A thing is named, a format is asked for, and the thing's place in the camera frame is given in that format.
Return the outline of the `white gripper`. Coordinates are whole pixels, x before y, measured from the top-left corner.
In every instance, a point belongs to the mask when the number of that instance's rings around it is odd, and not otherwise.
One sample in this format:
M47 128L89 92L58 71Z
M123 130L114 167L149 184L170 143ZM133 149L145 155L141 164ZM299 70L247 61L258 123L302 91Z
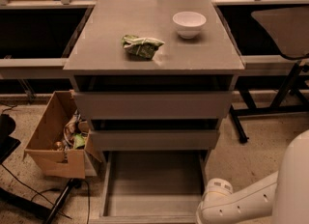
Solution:
M196 224L226 224L226 208L216 202L225 200L233 193L229 182L219 178L209 180L196 210Z

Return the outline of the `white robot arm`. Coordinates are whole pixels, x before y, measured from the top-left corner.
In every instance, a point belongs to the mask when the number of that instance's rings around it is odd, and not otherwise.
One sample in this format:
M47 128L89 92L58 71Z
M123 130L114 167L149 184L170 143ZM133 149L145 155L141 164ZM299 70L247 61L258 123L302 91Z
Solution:
M271 224L309 224L309 130L287 147L277 172L235 192L222 179L208 182L196 224L238 224L261 217Z

